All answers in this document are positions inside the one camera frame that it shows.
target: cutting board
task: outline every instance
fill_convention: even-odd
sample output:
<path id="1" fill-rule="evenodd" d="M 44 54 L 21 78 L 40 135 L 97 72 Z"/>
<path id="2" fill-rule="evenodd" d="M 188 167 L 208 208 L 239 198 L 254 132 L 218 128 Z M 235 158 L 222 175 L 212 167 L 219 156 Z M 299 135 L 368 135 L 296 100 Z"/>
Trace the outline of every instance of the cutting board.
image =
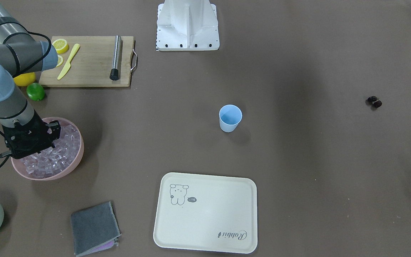
<path id="1" fill-rule="evenodd" d="M 69 50 L 60 54 L 64 62 L 59 67 L 44 70 L 39 83 L 45 87 L 111 87 L 129 86 L 131 81 L 131 58 L 134 48 L 133 36 L 122 36 L 120 79 L 109 78 L 115 48 L 115 36 L 53 36 L 52 42 L 65 39 Z M 69 72 L 57 80 L 74 44 L 80 44 L 80 50 L 71 62 Z"/>

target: white tray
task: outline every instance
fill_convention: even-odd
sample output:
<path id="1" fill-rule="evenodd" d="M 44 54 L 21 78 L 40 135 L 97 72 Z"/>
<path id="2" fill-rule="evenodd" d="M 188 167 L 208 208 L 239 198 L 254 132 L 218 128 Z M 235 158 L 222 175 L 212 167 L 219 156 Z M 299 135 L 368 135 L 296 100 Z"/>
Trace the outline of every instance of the white tray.
<path id="1" fill-rule="evenodd" d="M 255 183 L 240 177 L 166 174 L 153 240 L 164 248 L 253 252 L 258 245 Z"/>

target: yellow lemon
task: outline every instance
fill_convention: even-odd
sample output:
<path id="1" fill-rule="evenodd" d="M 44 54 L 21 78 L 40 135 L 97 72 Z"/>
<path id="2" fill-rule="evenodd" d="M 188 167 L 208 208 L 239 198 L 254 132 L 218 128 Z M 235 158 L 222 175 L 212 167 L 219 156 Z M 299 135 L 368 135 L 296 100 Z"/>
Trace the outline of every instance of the yellow lemon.
<path id="1" fill-rule="evenodd" d="M 21 74 L 14 78 L 15 85 L 17 86 L 28 86 L 34 81 L 36 81 L 36 74 L 34 72 Z"/>
<path id="2" fill-rule="evenodd" d="M 58 67 L 59 65 L 62 65 L 63 60 L 64 60 L 63 57 L 61 55 L 58 55 L 58 63 L 55 66 L 55 68 Z"/>
<path id="3" fill-rule="evenodd" d="M 67 52 L 69 50 L 69 45 L 64 39 L 57 39 L 52 43 L 52 45 L 55 47 L 55 50 L 59 54 L 63 54 L 64 52 Z"/>

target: cup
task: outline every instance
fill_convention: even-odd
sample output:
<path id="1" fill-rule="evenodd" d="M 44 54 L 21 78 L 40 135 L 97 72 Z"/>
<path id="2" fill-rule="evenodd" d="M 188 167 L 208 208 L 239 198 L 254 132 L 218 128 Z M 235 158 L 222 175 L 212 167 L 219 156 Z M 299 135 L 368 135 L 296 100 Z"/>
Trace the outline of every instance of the cup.
<path id="1" fill-rule="evenodd" d="M 232 132 L 242 120 L 242 111 L 235 105 L 223 106 L 219 112 L 220 128 L 224 132 Z"/>

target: towel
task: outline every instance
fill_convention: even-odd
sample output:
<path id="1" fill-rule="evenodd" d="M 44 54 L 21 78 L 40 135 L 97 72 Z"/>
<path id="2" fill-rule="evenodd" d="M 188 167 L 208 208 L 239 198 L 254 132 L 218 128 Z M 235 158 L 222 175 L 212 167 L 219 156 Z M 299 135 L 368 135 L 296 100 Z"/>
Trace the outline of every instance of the towel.
<path id="1" fill-rule="evenodd" d="M 118 245 L 121 235 L 110 201 L 72 213 L 71 226 L 76 257 Z"/>

